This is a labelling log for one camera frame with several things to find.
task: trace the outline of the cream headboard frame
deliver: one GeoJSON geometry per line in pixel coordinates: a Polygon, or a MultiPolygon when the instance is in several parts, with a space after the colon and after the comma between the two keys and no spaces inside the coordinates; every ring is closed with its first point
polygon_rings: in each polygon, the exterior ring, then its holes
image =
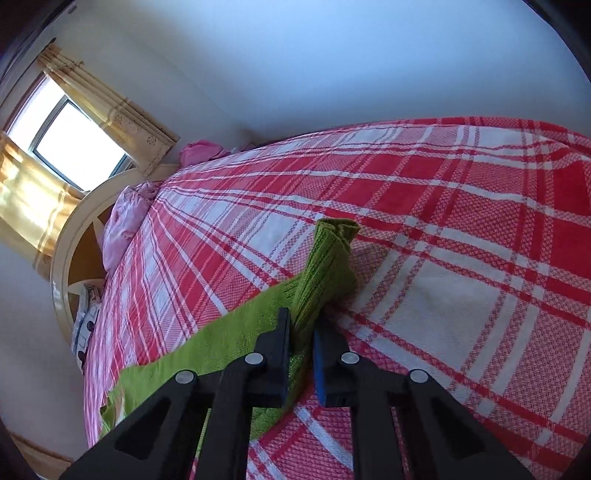
{"type": "MultiPolygon", "coordinates": [[[[82,236],[89,229],[94,232],[102,228],[99,220],[105,210],[111,207],[126,186],[135,186],[146,180],[165,180],[178,170],[178,165],[161,164],[154,169],[149,178],[145,178],[137,168],[124,171],[111,177],[86,195],[74,209],[56,242],[56,250],[51,260],[51,293],[56,311],[57,322],[68,344],[72,339],[74,316],[70,307],[69,293],[79,288],[81,282],[69,283],[72,259],[82,236]]],[[[84,280],[91,283],[100,282],[96,273],[89,273],[84,280]]]]}

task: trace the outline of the wooden headboard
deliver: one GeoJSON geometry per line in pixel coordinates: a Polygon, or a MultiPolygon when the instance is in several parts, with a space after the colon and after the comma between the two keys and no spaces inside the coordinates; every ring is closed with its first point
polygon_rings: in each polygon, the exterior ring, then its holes
{"type": "Polygon", "coordinates": [[[74,209],[56,242],[51,260],[51,293],[60,330],[69,344],[80,282],[100,281],[105,278],[102,253],[95,232],[106,223],[117,197],[126,186],[135,186],[146,180],[165,180],[178,169],[178,165],[163,164],[145,178],[136,169],[124,171],[92,190],[74,209]]]}

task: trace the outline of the window pane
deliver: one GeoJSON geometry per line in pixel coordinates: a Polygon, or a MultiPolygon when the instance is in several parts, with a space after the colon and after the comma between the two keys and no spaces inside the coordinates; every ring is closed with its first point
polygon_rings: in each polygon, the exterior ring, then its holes
{"type": "Polygon", "coordinates": [[[43,80],[8,130],[12,141],[28,152],[43,122],[63,96],[64,92],[56,82],[49,78],[43,80]]]}
{"type": "Polygon", "coordinates": [[[82,190],[92,190],[108,179],[125,154],[71,103],[47,129],[37,151],[82,190]]]}

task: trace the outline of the green knit fabric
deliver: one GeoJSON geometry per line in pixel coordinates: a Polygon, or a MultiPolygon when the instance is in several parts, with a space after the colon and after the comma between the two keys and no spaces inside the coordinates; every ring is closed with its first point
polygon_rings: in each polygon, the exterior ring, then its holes
{"type": "Polygon", "coordinates": [[[237,309],[209,323],[183,346],[155,362],[121,371],[115,388],[101,409],[102,435],[119,423],[179,370],[204,375],[253,351],[260,333],[273,330],[277,311],[291,312],[290,392],[285,410],[255,408],[251,438],[271,428],[295,403],[304,386],[310,359],[314,321],[330,300],[350,294],[356,285],[349,266],[350,243],[359,227],[347,219],[322,219],[316,224],[314,244],[303,272],[259,293],[237,309]]]}

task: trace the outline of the plaid blanket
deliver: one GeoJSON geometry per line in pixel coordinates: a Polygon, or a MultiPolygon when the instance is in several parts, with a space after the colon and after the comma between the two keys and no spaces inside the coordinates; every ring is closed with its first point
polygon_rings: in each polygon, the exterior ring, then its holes
{"type": "MultiPolygon", "coordinates": [[[[591,141],[541,122],[337,128],[180,170],[109,280],[85,421],[128,365],[304,267],[316,220],[361,226],[337,321],[380,367],[422,368],[539,479],[591,432],[591,141]]],[[[251,443],[253,479],[353,477],[347,410],[313,386],[251,443]]]]}

